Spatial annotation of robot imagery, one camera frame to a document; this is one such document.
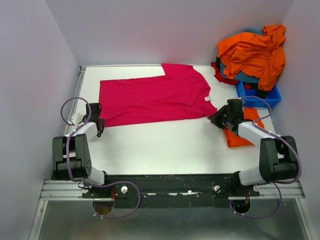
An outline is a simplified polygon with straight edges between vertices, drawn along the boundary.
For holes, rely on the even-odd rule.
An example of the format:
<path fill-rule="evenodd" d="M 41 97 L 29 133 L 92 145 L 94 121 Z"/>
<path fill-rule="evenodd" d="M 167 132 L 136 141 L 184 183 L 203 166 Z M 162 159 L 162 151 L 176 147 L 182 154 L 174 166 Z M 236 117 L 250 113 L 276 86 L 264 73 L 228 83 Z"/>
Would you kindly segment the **magenta t-shirt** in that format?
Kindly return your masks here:
<path fill-rule="evenodd" d="M 161 67 L 160 76 L 100 81 L 106 126 L 198 119 L 217 112 L 209 99 L 209 84 L 193 66 L 163 63 Z"/>

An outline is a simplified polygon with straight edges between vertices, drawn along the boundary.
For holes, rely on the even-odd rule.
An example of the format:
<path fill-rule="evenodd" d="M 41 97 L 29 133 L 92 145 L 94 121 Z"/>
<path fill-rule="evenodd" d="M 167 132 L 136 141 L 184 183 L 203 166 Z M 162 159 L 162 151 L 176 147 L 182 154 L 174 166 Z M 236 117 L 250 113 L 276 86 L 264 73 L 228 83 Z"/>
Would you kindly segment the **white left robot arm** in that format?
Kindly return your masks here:
<path fill-rule="evenodd" d="M 55 180 L 83 182 L 94 185 L 93 191 L 101 198 L 107 197 L 111 185 L 106 182 L 106 173 L 92 166 L 88 142 L 102 136 L 105 120 L 101 118 L 101 103 L 86 105 L 86 115 L 79 123 L 81 129 L 52 140 L 52 174 Z"/>

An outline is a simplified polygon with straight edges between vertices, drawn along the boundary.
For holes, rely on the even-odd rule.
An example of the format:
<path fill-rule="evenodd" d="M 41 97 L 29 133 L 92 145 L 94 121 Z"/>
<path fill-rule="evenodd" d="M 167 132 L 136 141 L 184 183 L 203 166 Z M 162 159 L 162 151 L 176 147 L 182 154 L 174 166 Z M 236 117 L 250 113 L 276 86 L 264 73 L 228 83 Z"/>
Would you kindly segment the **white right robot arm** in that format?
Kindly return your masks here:
<path fill-rule="evenodd" d="M 257 166 L 233 174 L 230 191 L 234 195 L 243 195 L 248 186 L 291 184 L 300 178 L 302 165 L 295 139 L 272 133 L 259 126 L 256 119 L 245 118 L 242 100 L 227 100 L 227 104 L 208 119 L 217 128 L 228 129 L 259 149 Z"/>

